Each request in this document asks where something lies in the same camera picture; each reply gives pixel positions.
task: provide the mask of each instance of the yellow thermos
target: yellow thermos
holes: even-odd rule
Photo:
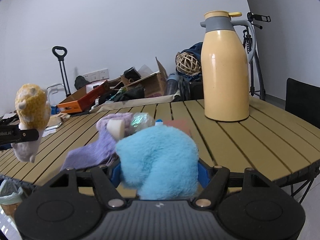
[[[204,15],[205,36],[201,50],[204,88],[204,114],[223,122],[236,122],[249,117],[249,73],[247,54],[233,26],[248,26],[252,33],[252,51],[256,37],[248,20],[231,21],[240,12],[211,11]]]

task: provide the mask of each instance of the electrical outlet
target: electrical outlet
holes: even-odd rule
[[[107,68],[100,70],[99,71],[99,78],[100,78],[100,80],[108,79],[109,78],[109,70]]]
[[[96,82],[100,80],[99,71],[91,73],[91,82]]]
[[[91,72],[88,74],[84,74],[83,77],[85,80],[87,80],[89,82],[96,82],[99,80],[108,79],[109,78],[109,70],[106,68],[103,70]]]
[[[84,79],[87,80],[88,82],[91,82],[91,74],[85,74],[83,75]]]

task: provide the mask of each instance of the silver screw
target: silver screw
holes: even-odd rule
[[[198,207],[208,207],[211,205],[211,201],[209,199],[206,198],[200,198],[196,201],[196,205]]]
[[[108,205],[110,207],[121,207],[124,205],[124,201],[122,199],[114,198],[108,201]]]

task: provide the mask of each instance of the rattan ball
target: rattan ball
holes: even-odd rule
[[[183,74],[193,75],[201,72],[201,64],[192,53],[178,52],[176,55],[176,69]]]

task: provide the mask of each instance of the gray thermos handle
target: gray thermos handle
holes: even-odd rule
[[[251,31],[251,36],[252,36],[252,50],[250,51],[250,53],[248,55],[248,63],[251,63],[253,56],[254,56],[254,53],[256,52],[256,46],[257,46],[256,34],[254,32],[252,24],[248,20],[231,21],[231,24],[233,26],[241,25],[241,26],[248,26],[249,27],[249,29]]]

